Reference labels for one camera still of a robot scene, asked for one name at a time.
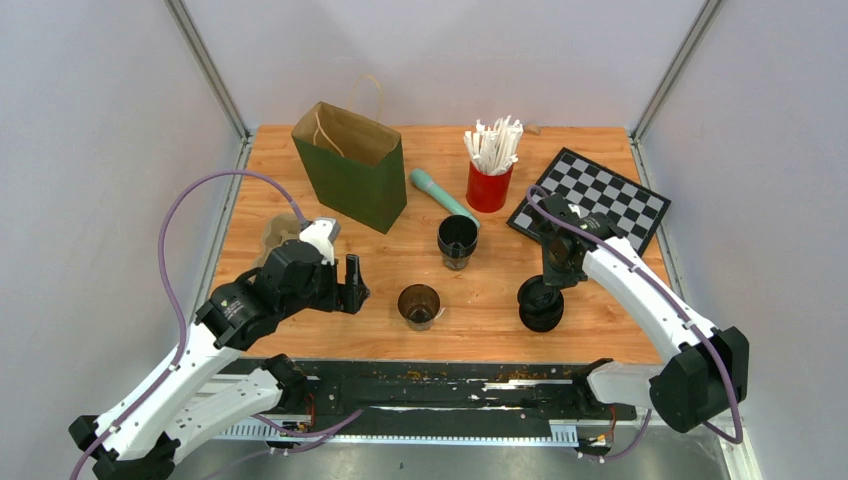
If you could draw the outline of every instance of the cable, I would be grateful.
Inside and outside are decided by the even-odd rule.
[[[596,460],[600,463],[606,463],[606,462],[612,462],[612,461],[619,460],[619,459],[626,457],[630,452],[633,451],[634,448],[636,448],[637,445],[639,445],[639,442],[642,441],[642,438],[648,432],[648,424],[651,422],[651,415],[653,415],[653,414],[654,414],[653,410],[648,410],[647,413],[645,413],[645,420],[642,421],[642,427],[639,428],[639,432],[636,433],[636,438],[634,438],[633,441],[630,442],[630,445],[628,445],[627,448],[625,448],[624,450],[622,450],[622,451],[620,451],[620,452],[618,452],[614,455],[606,455],[606,456],[590,455],[590,454],[587,454],[587,453],[578,453],[577,458],[588,457],[590,460]]]
[[[657,293],[660,294],[660,296],[663,297],[666,303],[668,303],[668,305],[675,311],[675,313],[677,313],[677,315],[683,320],[683,323],[689,323],[692,321],[692,318],[689,317],[689,314],[686,313],[686,310],[681,307],[680,304],[677,303],[676,300],[674,300],[674,298],[672,298],[671,294],[663,287],[660,282],[655,280],[651,275],[649,275],[641,268],[637,267],[636,264],[634,264],[630,261],[629,258],[627,258],[627,256],[613,248],[611,245],[609,245],[607,242],[603,241],[599,237],[592,235],[591,233],[588,233],[584,230],[581,230],[575,227],[574,225],[569,225],[563,222],[562,220],[554,217],[550,213],[546,212],[541,206],[539,206],[536,201],[533,200],[534,191],[538,191],[541,198],[547,197],[548,193],[538,185],[531,185],[527,188],[527,194],[525,195],[527,198],[527,202],[530,204],[531,207],[533,207],[534,210],[539,212],[540,215],[550,220],[553,224],[565,228],[566,230],[574,233],[575,235],[583,237],[589,240],[590,242],[603,247],[604,250],[608,251],[614,257],[619,259],[625,266],[627,266],[628,269],[631,269],[637,275],[642,277],[642,279],[648,282],[648,284],[653,287],[654,290],[656,290]],[[712,358],[713,362],[715,362],[715,365],[718,368],[718,374],[721,377],[721,382],[722,384],[724,384],[724,391],[727,394],[727,402],[730,406],[730,414],[733,417],[734,435],[730,436],[726,434],[710,422],[704,422],[704,425],[711,431],[718,434],[721,438],[727,440],[730,443],[738,445],[742,443],[743,440],[742,417],[739,415],[739,402],[736,400],[736,393],[733,391],[733,383],[730,380],[730,374],[727,372],[727,367],[721,360],[721,356],[718,354],[718,351],[715,349],[712,342],[709,341],[707,336],[704,335],[704,333],[698,328],[698,326],[692,323],[689,325],[689,329],[698,338],[698,341],[700,341],[704,345],[704,347],[706,347],[707,352],[710,354],[710,358]]]
[[[615,406],[610,405],[609,410],[610,410],[610,413],[612,414],[612,419],[610,420],[610,429],[606,433],[604,433],[603,435],[600,435],[598,438],[608,436],[608,437],[610,437],[610,444],[612,444],[612,442],[615,441],[615,424],[618,422],[618,419],[615,418]]]
[[[315,396],[311,393],[309,394],[309,428],[315,426]]]
[[[353,414],[356,415],[356,417],[358,417],[359,415],[362,415],[362,410],[357,410]],[[339,425],[341,425],[341,424],[333,425],[330,428],[326,428],[324,430],[320,430],[320,431],[317,431],[317,432],[303,433],[303,432],[297,432],[297,431],[294,431],[294,430],[289,430],[289,429],[283,428],[283,427],[277,425],[276,423],[274,423],[273,421],[263,417],[262,415],[251,415],[251,416],[253,418],[259,420],[260,422],[264,423],[265,425],[268,425],[269,427],[273,428],[274,430],[280,432],[281,434],[288,435],[289,437],[295,437],[295,438],[312,438],[312,437],[320,437],[322,435],[329,435],[330,433],[333,432],[334,429],[336,429]]]
[[[330,427],[326,430],[322,430],[321,432],[315,432],[315,433],[309,434],[308,436],[312,436],[312,437],[317,436],[319,434],[323,434],[323,436],[321,438],[319,438],[318,440],[315,440],[312,443],[308,443],[306,445],[301,445],[299,447],[294,447],[294,448],[270,448],[268,450],[259,450],[258,452],[249,453],[249,454],[239,458],[238,460],[235,460],[234,462],[230,463],[229,465],[226,465],[223,468],[216,470],[215,472],[212,472],[211,474],[201,478],[200,480],[210,480],[210,479],[215,478],[218,475],[220,475],[220,474],[222,474],[226,471],[233,469],[234,467],[236,467],[238,465],[241,465],[244,462],[247,462],[249,460],[253,460],[254,458],[258,458],[258,457],[261,457],[263,455],[274,455],[279,450],[283,451],[284,456],[288,456],[291,453],[303,453],[303,452],[308,452],[309,450],[312,450],[313,448],[318,448],[321,445],[323,445],[324,443],[326,443],[327,440],[329,440],[333,435],[338,433],[339,430],[348,426],[351,422],[353,422],[354,420],[359,418],[360,415],[362,415],[362,410],[357,410],[357,411],[353,412],[353,414],[351,414],[349,417],[347,417],[346,419],[342,420],[341,422],[333,425],[332,427]],[[262,420],[265,423],[271,422],[270,420],[268,420],[266,418],[258,418],[258,419]],[[281,431],[282,433],[285,433],[287,435],[291,434],[291,432],[280,427],[279,425],[277,425],[274,422],[271,422],[268,425],[274,427],[274,429]]]
[[[222,170],[220,172],[211,173],[206,175],[205,177],[200,178],[195,181],[185,190],[182,191],[177,196],[177,199],[174,200],[174,203],[171,204],[171,208],[168,209],[168,213],[165,214],[164,220],[162,220],[162,226],[159,228],[159,241],[157,243],[157,254],[159,257],[159,277],[162,279],[162,286],[165,287],[165,293],[168,295],[168,300],[171,302],[171,306],[174,308],[174,312],[177,314],[177,322],[179,326],[180,338],[177,343],[177,351],[174,353],[174,358],[171,360],[171,366],[177,367],[180,364],[180,360],[183,358],[183,354],[186,350],[186,344],[188,343],[188,327],[186,326],[185,316],[183,315],[182,308],[180,308],[180,303],[177,301],[177,296],[174,294],[174,289],[171,287],[171,281],[168,280],[168,271],[165,268],[165,233],[168,231],[168,225],[171,223],[171,218],[173,218],[174,213],[177,211],[177,207],[180,206],[182,201],[191,193],[195,188],[199,187],[201,184],[206,183],[213,178],[223,177],[227,175],[243,175],[246,177],[254,177],[260,180],[264,180],[268,182],[276,188],[280,193],[286,197],[286,200],[289,201],[289,205],[291,205],[292,210],[294,210],[295,216],[297,216],[298,221],[301,225],[305,225],[307,223],[306,217],[303,216],[303,212],[300,211],[300,207],[297,206],[297,203],[294,201],[291,195],[273,178],[262,175],[261,173],[251,172],[248,170]],[[79,477],[80,472],[82,471],[82,467],[85,464],[85,461],[91,457],[95,450],[97,450],[103,442],[106,441],[111,435],[112,432],[117,432],[121,424],[135,412],[151,395],[165,382],[168,376],[171,374],[171,369],[165,369],[162,373],[153,381],[153,383],[145,390],[139,397],[127,407],[126,410],[122,414],[120,414],[109,426],[106,431],[103,432],[102,435],[94,439],[91,445],[88,446],[87,449],[83,452],[82,456],[77,460],[76,465],[74,465],[74,469],[71,472],[70,480],[76,480]]]

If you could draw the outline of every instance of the paper bag handle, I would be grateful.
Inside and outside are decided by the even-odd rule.
[[[380,82],[378,82],[377,79],[374,78],[374,75],[371,75],[369,73],[363,73],[362,75],[359,76],[359,78],[356,79],[355,82],[353,82],[353,88],[350,89],[350,94],[347,96],[347,107],[345,107],[345,108],[347,110],[350,110],[351,106],[353,106],[353,94],[356,93],[356,87],[359,86],[359,81],[362,80],[363,78],[369,78],[369,79],[371,79],[372,82],[374,82],[374,85],[377,85],[377,91],[379,92],[378,93],[379,97],[377,99],[377,116],[374,117],[374,121],[379,122],[380,121],[380,114],[383,112],[383,87],[380,85]]]
[[[380,121],[380,113],[382,113],[382,111],[383,111],[383,87],[380,85],[380,82],[378,82],[377,79],[374,78],[374,75],[371,75],[371,74],[368,74],[368,73],[363,73],[362,75],[359,76],[359,78],[356,79],[355,82],[353,82],[353,88],[350,89],[350,95],[348,95],[348,97],[347,97],[347,107],[346,107],[346,109],[350,110],[350,107],[353,104],[353,94],[356,93],[356,87],[359,86],[359,81],[362,80],[363,78],[366,78],[366,77],[370,78],[371,81],[374,82],[374,85],[377,85],[377,91],[379,92],[379,98],[377,100],[377,116],[374,117],[374,121],[379,122]],[[318,111],[317,110],[315,111],[315,124],[318,127],[315,129],[315,133],[312,134],[312,144],[317,145],[317,143],[315,143],[315,142],[318,140],[318,132],[321,132],[321,136],[323,136],[324,139],[326,139],[328,142],[330,142],[330,145],[332,145],[333,148],[335,148],[336,151],[339,152],[339,155],[344,157],[344,153],[342,152],[342,149],[339,148],[338,145],[336,145],[336,142],[330,140],[330,137],[327,136],[327,132],[325,132],[324,129],[321,127],[321,120],[318,118]]]

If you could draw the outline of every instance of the chessboard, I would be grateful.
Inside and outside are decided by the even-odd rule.
[[[566,200],[590,212],[606,214],[627,234],[639,255],[645,252],[671,200],[648,190],[588,158],[563,148],[536,185],[548,194],[560,193]],[[530,217],[532,207],[522,200],[507,225],[539,239]]]

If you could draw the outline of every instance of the paper bag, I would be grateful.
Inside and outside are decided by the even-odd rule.
[[[297,122],[292,139],[322,205],[389,231],[406,207],[399,132],[318,102]]]

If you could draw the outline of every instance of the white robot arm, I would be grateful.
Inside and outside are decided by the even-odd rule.
[[[189,405],[213,375],[285,318],[305,309],[355,314],[370,295],[359,258],[347,256],[344,284],[337,284],[333,242],[339,233],[331,218],[318,218],[298,240],[272,250],[261,268],[219,286],[188,327],[188,342],[172,365],[172,351],[129,395],[99,416],[81,416],[69,432],[92,456],[99,480],[167,478],[175,465],[229,426],[277,406],[294,407],[304,396],[305,376],[285,355],[267,359],[241,382]],[[166,370],[170,373],[162,380]],[[155,382],[154,391],[146,393]],[[148,396],[128,411],[142,395]],[[126,416],[120,427],[116,419]]]
[[[736,401],[744,400],[749,345],[738,329],[721,331],[687,306],[651,272],[623,232],[605,215],[580,217],[560,195],[543,198],[539,206],[576,227],[562,228],[540,214],[534,215],[540,231],[545,285],[568,288],[587,278],[597,281],[639,324],[663,362],[659,366],[626,365],[611,359],[596,362],[599,366],[593,364],[586,378],[595,400],[654,409],[679,432],[688,432],[729,408],[716,363],[694,327],[721,357]],[[578,235],[572,231],[576,229],[589,235]],[[605,248],[587,240],[590,237],[605,243]],[[644,276],[650,277],[650,283]],[[671,302],[687,318],[681,318]]]

